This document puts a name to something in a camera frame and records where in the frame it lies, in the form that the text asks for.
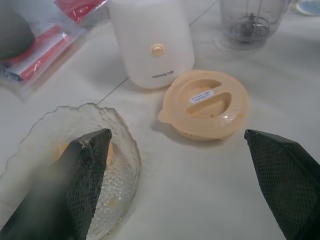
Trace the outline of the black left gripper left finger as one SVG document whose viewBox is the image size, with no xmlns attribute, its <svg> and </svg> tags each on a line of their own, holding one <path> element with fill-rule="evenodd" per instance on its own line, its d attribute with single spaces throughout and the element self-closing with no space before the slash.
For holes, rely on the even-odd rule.
<svg viewBox="0 0 320 240">
<path fill-rule="evenodd" d="M 0 231 L 2 240 L 84 240 L 101 194 L 112 131 L 71 141 L 59 159 L 37 170 Z"/>
</svg>

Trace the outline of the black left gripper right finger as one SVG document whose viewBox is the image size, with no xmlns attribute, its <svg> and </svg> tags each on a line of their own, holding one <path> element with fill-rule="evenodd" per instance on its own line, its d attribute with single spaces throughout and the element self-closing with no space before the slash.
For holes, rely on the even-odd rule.
<svg viewBox="0 0 320 240">
<path fill-rule="evenodd" d="M 287 240 L 320 238 L 320 165 L 297 142 L 244 133 L 262 195 Z"/>
</svg>

